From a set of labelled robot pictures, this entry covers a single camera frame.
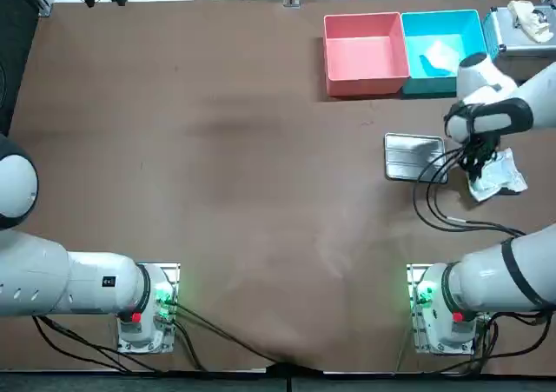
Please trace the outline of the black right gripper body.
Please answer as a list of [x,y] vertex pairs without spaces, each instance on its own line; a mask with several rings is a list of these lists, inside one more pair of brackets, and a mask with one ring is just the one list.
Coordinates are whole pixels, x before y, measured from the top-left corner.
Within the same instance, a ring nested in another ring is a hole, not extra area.
[[495,154],[500,136],[495,134],[473,135],[462,146],[461,167],[482,167]]

